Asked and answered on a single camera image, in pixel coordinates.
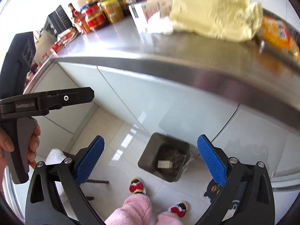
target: person's leg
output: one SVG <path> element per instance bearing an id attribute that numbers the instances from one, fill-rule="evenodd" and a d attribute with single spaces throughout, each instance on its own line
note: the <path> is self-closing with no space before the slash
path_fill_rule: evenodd
<path id="1" fill-rule="evenodd" d="M 140 178 L 134 178 L 129 187 L 133 194 L 128 197 L 123 207 L 116 209 L 105 221 L 106 225 L 149 225 L 152 204 L 146 196 L 145 186 Z"/>
<path id="2" fill-rule="evenodd" d="M 188 204 L 185 201 L 179 202 L 159 214 L 155 220 L 155 225 L 183 225 L 180 218 L 183 218 L 188 211 Z"/>

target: orange plastic packaging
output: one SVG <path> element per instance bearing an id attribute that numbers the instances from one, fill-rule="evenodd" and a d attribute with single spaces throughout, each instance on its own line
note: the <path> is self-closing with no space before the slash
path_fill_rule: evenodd
<path id="1" fill-rule="evenodd" d="M 299 47 L 282 21 L 264 16 L 260 35 L 277 49 L 288 52 L 294 59 L 300 60 Z"/>

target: red bow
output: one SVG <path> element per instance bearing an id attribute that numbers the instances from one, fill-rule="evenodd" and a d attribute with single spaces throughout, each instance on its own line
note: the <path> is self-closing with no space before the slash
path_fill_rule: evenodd
<path id="1" fill-rule="evenodd" d="M 171 207 L 171 212 L 176 213 L 180 218 L 185 216 L 185 211 L 180 211 L 176 206 Z"/>
<path id="2" fill-rule="evenodd" d="M 137 185 L 130 185 L 130 187 L 129 187 L 129 190 L 132 193 L 136 190 L 143 190 L 143 189 L 144 189 L 144 186 L 142 183 L 138 183 Z"/>

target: human hand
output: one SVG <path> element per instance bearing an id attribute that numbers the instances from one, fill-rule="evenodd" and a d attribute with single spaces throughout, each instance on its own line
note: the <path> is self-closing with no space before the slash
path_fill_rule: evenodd
<path id="1" fill-rule="evenodd" d="M 35 157 L 36 157 L 36 150 L 40 145 L 40 140 L 38 138 L 38 136 L 40 135 L 41 135 L 41 129 L 40 126 L 37 125 L 29 141 L 29 149 L 27 153 L 28 163 L 32 168 L 35 168 L 36 165 Z M 3 128 L 0 128 L 0 167 L 7 166 L 7 162 L 3 150 L 12 152 L 14 151 L 14 149 L 15 147 L 12 140 L 10 139 L 8 134 L 3 130 Z"/>

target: foot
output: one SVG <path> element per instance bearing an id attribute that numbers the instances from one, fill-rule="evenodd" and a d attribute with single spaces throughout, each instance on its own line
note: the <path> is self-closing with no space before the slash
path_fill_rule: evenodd
<path id="1" fill-rule="evenodd" d="M 134 178 L 129 186 L 129 191 L 132 194 L 146 194 L 146 188 L 140 178 Z"/>
<path id="2" fill-rule="evenodd" d="M 180 218 L 183 218 L 188 211 L 188 203 L 186 201 L 178 202 L 168 210 L 169 212 L 177 214 Z"/>

